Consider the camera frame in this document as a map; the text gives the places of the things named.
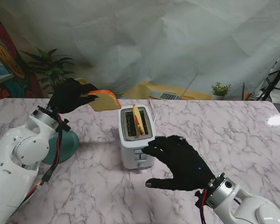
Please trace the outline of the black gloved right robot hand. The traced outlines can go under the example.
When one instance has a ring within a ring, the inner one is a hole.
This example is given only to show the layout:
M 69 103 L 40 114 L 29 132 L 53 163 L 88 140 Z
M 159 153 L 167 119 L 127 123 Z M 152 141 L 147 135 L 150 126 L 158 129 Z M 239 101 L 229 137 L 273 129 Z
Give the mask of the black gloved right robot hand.
M 181 136 L 158 136 L 142 152 L 157 158 L 173 174 L 171 179 L 151 178 L 146 187 L 193 191 L 204 189 L 215 178 L 199 153 Z

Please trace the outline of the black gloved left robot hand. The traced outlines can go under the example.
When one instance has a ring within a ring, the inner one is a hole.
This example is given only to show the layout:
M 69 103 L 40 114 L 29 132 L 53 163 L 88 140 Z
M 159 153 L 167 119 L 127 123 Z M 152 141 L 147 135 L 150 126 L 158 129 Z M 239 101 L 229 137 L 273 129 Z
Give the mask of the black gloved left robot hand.
M 80 106 L 95 101 L 97 96 L 88 93 L 96 90 L 98 89 L 92 84 L 81 84 L 73 78 L 68 78 L 55 88 L 47 107 L 60 114 L 72 112 Z

